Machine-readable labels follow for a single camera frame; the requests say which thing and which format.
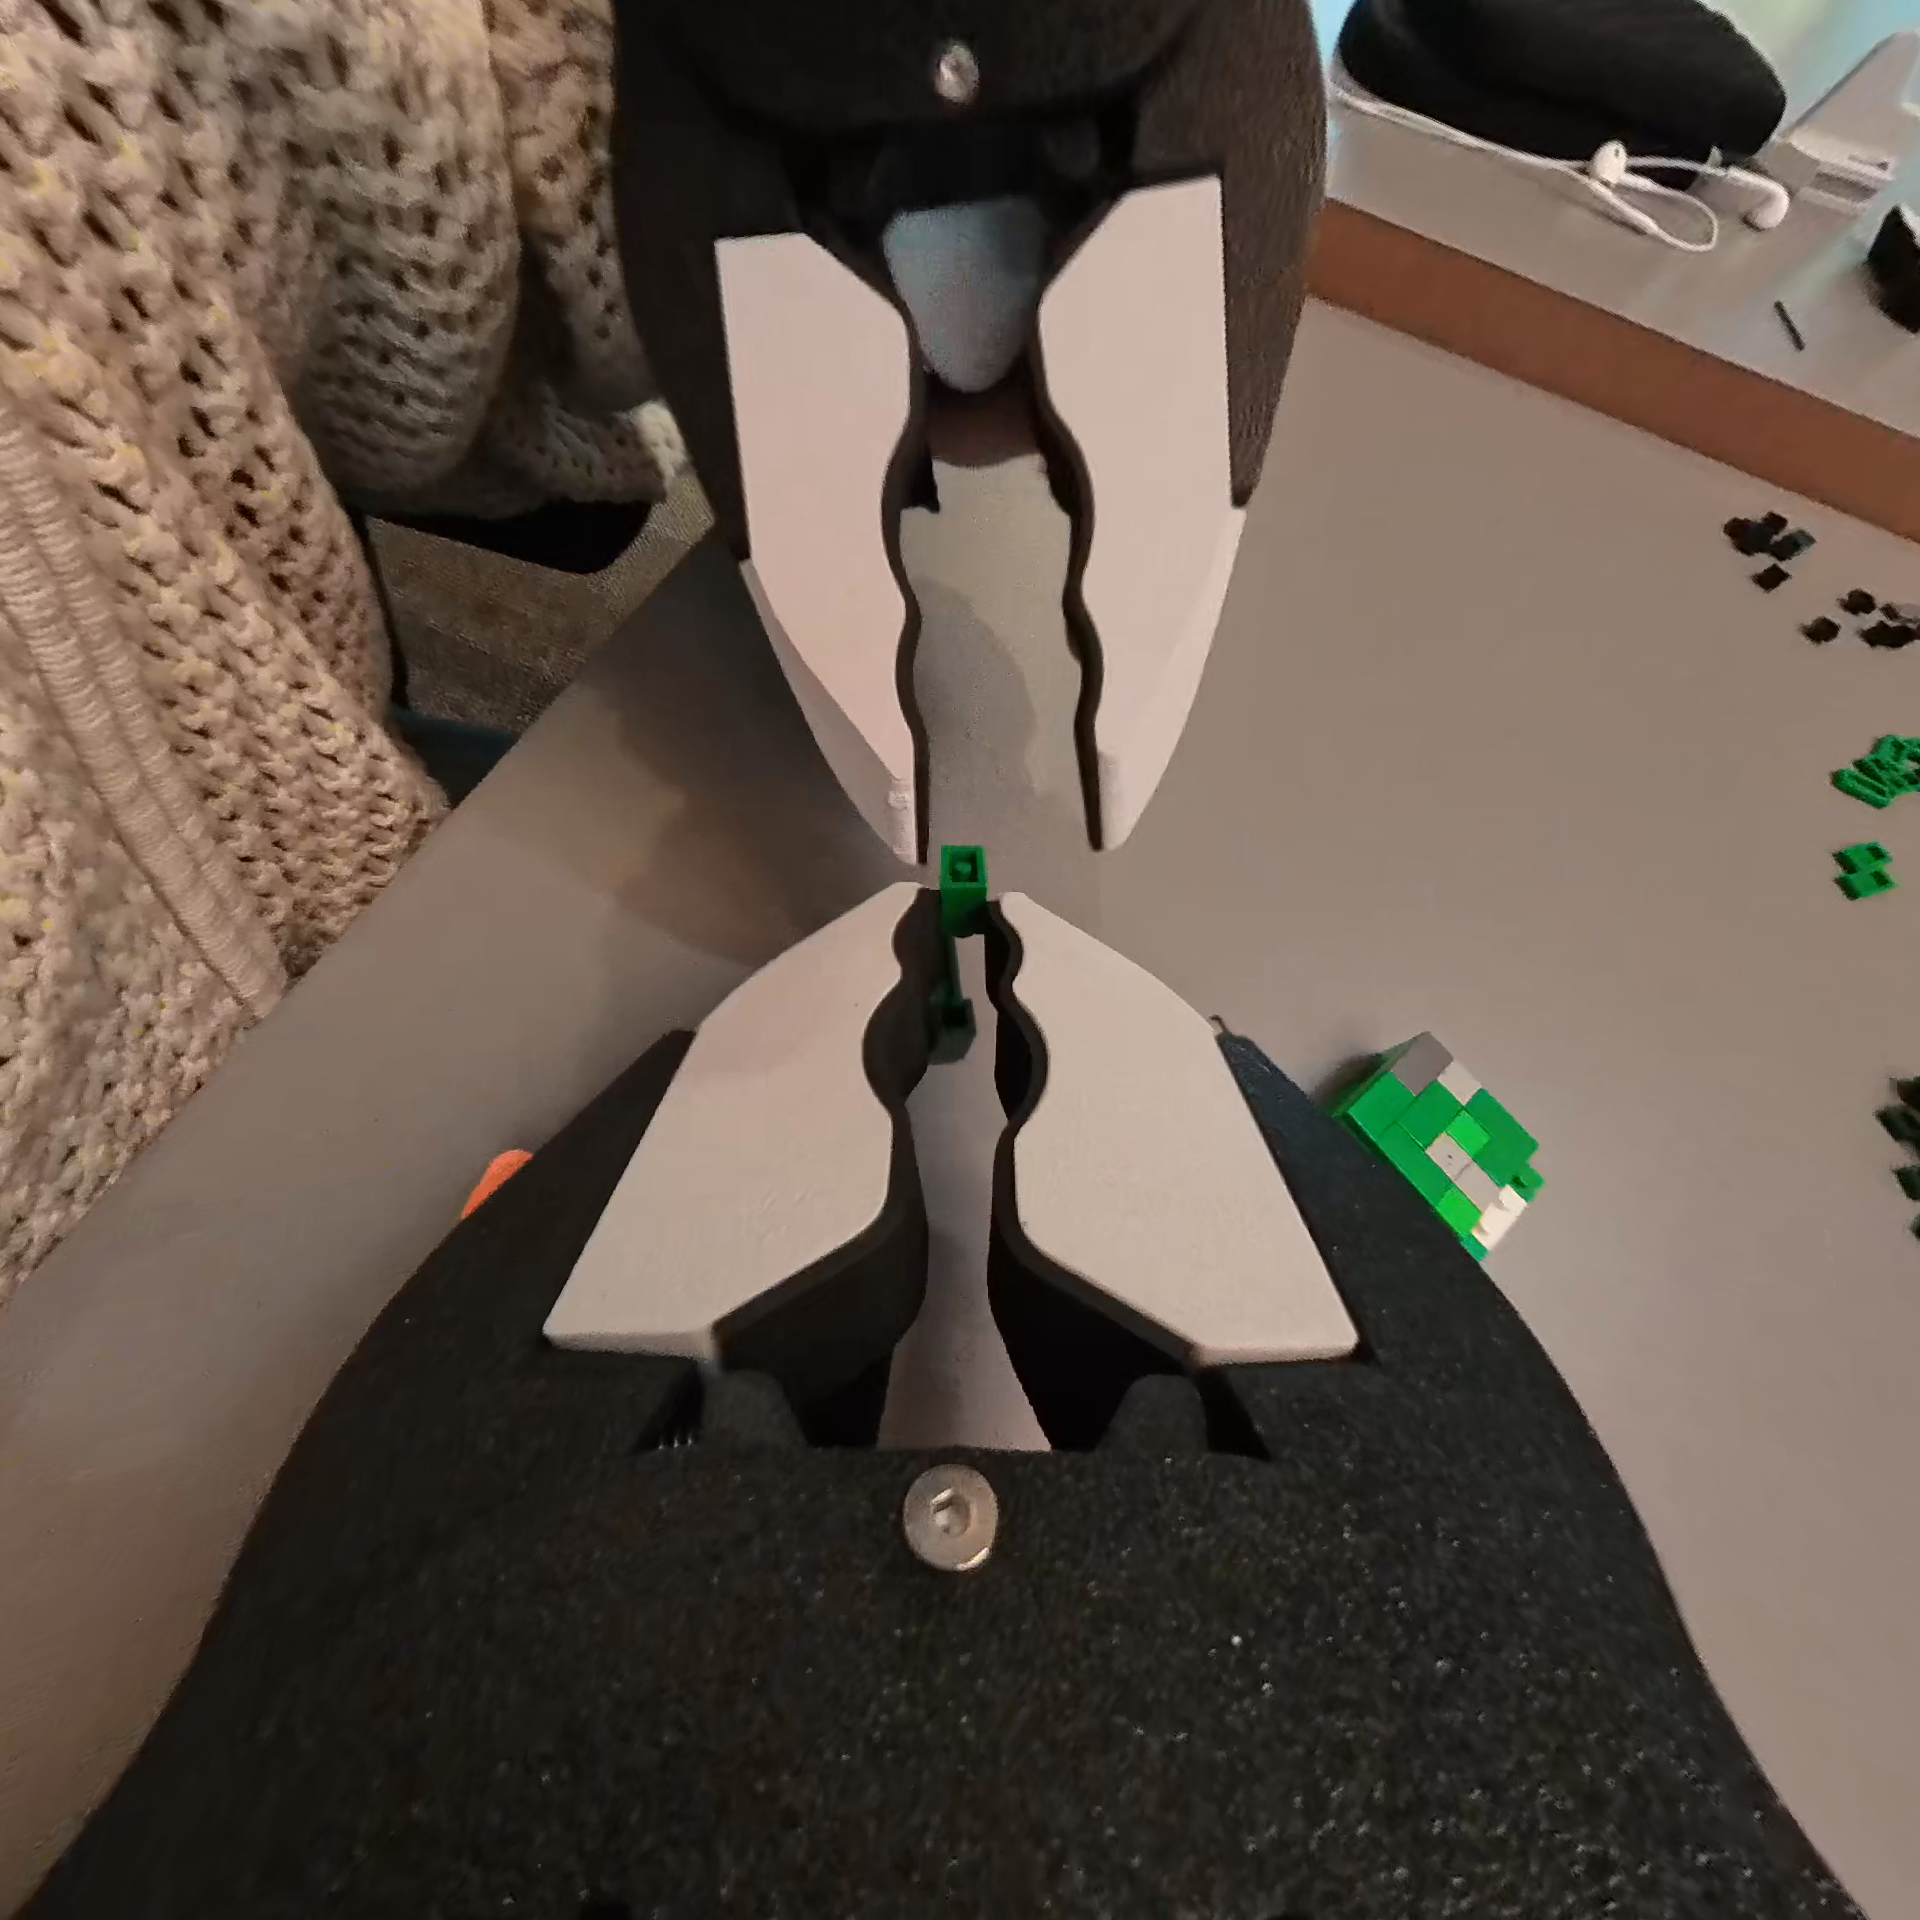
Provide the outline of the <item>green white tiled lego block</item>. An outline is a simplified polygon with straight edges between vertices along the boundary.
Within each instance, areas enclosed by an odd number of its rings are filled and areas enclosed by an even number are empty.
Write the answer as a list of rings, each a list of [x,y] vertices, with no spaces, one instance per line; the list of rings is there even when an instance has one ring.
[[[1546,1189],[1535,1135],[1430,1030],[1374,1056],[1327,1111],[1479,1264]]]

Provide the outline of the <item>cream knit sweater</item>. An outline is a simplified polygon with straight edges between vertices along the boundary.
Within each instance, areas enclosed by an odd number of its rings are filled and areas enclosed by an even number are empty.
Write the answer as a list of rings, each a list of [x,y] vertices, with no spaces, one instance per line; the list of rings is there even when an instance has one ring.
[[[303,422],[324,3],[2,6],[5,1295],[445,809]]]

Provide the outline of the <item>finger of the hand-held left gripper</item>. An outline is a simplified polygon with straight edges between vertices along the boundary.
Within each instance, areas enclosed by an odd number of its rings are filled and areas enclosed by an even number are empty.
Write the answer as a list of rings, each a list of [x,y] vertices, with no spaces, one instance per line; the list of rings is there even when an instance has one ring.
[[[924,742],[899,565],[918,365],[899,303],[802,230],[714,245],[742,584],[817,746],[899,861],[924,861]]]
[[[1239,553],[1215,175],[1140,184],[1039,297],[1042,415],[1071,493],[1069,632],[1093,846],[1140,825],[1185,735]]]

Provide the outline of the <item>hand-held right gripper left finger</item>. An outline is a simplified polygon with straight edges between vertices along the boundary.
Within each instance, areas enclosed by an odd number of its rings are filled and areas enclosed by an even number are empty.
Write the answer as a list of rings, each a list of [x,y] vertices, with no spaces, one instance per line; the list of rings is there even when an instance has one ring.
[[[900,880],[689,1037],[547,1342],[769,1375],[812,1445],[874,1445],[929,1283],[929,1062],[931,889]]]

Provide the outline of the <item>black oval pad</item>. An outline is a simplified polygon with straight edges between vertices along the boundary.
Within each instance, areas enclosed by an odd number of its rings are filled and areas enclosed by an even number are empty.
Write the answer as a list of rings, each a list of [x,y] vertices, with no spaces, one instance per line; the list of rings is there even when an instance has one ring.
[[[1358,2],[1334,59],[1433,122],[1554,160],[1618,143],[1675,187],[1762,152],[1788,105],[1762,50],[1700,2]]]

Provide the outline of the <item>scattered black lego pieces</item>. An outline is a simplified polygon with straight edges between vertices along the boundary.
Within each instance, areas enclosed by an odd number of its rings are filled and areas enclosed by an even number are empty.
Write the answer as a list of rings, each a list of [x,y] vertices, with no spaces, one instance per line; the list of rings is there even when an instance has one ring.
[[[1805,646],[1833,648],[1847,639],[1878,654],[1916,648],[1916,597],[1889,597],[1851,578],[1829,582],[1815,566],[1822,545],[1805,523],[1783,512],[1731,517],[1721,537],[1754,590],[1783,601]]]

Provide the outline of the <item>person's left forearm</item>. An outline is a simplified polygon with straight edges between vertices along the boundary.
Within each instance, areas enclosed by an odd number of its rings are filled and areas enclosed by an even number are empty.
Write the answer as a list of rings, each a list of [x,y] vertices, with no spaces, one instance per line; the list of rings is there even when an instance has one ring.
[[[324,3],[318,50],[329,477],[397,513],[655,505],[689,451],[619,266],[613,6]]]

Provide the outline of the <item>dark green lego assembly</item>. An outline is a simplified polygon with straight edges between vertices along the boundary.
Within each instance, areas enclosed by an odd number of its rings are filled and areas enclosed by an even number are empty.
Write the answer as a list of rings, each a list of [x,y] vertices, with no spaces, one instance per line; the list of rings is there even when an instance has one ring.
[[[990,906],[988,855],[945,846],[940,857],[942,968],[929,997],[931,1061],[957,1064],[975,1037],[975,1010],[962,978],[962,945],[980,934]]]

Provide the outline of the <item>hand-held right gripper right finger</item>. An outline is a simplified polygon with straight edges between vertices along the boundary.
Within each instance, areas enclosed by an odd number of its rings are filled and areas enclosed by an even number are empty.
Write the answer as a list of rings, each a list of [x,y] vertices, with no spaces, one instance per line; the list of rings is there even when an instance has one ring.
[[[1142,1379],[1349,1363],[1359,1331],[1212,1022],[1026,893],[991,904],[991,1318],[1044,1442]]]

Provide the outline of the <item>grey wood-edged table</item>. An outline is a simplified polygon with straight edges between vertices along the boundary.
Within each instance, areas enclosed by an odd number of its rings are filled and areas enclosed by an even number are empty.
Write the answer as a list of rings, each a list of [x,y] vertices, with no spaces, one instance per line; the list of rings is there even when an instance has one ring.
[[[1700,183],[1698,195],[1721,214],[1718,245],[1682,255],[1607,218],[1574,183],[1382,125],[1334,99],[1330,189],[1340,206],[1481,266],[1916,438],[1916,335],[1882,314],[1865,281],[1889,195],[1853,211],[1797,198],[1779,230],[1749,230],[1738,192]],[[1788,345],[1773,298],[1790,306],[1805,352]]]

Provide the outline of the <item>pile of bright green pieces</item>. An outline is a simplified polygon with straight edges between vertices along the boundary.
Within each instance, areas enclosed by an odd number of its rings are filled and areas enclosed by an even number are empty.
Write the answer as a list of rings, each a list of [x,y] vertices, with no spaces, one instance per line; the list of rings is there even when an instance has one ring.
[[[1867,752],[1831,774],[1833,790],[1875,810],[1917,792],[1917,735],[1878,735]],[[1900,887],[1892,851],[1878,839],[1853,841],[1833,855],[1833,887],[1851,902],[1884,897]]]

